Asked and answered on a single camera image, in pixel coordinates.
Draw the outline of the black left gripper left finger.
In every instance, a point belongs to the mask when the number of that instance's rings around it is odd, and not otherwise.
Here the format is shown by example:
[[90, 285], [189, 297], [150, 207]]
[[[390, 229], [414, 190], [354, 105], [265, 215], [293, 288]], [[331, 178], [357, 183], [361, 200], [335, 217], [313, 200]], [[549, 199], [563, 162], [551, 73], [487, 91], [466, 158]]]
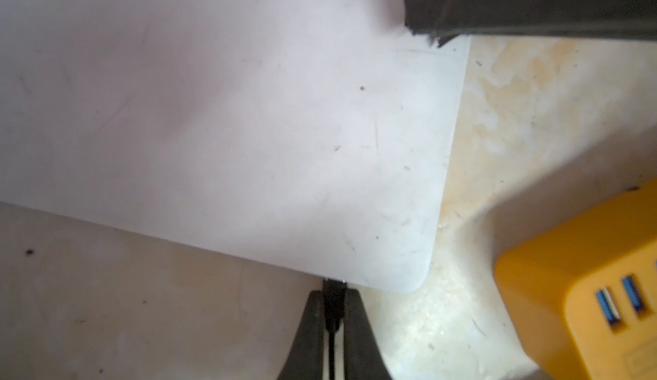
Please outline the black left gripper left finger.
[[323, 293], [311, 291], [278, 380], [323, 378], [324, 332]]

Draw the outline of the black charger cable pink adapter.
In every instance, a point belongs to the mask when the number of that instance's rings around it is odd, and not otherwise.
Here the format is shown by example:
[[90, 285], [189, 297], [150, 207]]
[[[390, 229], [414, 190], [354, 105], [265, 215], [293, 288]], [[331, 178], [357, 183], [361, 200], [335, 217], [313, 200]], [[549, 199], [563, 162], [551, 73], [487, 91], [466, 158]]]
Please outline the black charger cable pink adapter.
[[345, 313], [347, 284], [331, 279], [323, 280], [324, 319], [328, 332], [328, 379], [335, 380], [335, 335]]

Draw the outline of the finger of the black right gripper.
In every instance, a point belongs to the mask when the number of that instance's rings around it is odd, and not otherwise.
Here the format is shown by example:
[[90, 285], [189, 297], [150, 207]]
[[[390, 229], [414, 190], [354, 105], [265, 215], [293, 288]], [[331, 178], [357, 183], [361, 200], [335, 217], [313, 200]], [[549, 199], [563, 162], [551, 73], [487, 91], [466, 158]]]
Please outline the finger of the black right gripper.
[[656, 39], [656, 0], [403, 0], [405, 26], [443, 46], [460, 35]]

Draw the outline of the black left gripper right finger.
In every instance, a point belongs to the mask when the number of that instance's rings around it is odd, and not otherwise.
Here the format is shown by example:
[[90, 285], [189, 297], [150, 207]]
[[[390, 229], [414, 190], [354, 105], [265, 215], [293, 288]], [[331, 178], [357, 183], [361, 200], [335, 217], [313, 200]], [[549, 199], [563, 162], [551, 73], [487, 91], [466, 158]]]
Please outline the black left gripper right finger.
[[347, 289], [344, 301], [344, 376], [349, 380], [391, 380], [359, 291]]

